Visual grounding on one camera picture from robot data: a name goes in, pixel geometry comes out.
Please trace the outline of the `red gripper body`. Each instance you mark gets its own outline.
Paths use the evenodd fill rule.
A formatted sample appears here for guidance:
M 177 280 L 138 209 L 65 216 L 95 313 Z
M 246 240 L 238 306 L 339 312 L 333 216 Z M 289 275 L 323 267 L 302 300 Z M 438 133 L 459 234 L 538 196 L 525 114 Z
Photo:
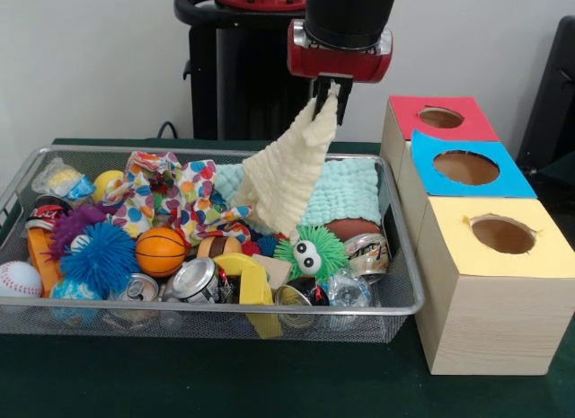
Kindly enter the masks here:
M 312 79 L 338 76 L 375 84 L 390 66 L 393 40 L 392 32 L 383 30 L 377 44 L 370 49 L 330 49 L 308 36 L 303 21 L 292 21 L 287 32 L 287 67 L 294 76 Z

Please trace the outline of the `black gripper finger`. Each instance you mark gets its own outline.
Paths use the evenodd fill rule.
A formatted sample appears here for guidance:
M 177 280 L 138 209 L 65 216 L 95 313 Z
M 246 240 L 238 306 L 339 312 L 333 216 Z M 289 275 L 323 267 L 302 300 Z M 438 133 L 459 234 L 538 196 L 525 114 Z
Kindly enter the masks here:
M 313 94 L 315 98 L 314 113 L 319 113 L 328 96 L 328 77 L 318 76 L 314 80 Z
M 349 95 L 353 86 L 353 79 L 344 76 L 335 76 L 334 82 L 339 87 L 337 94 L 337 124 L 341 125 L 345 115 Z

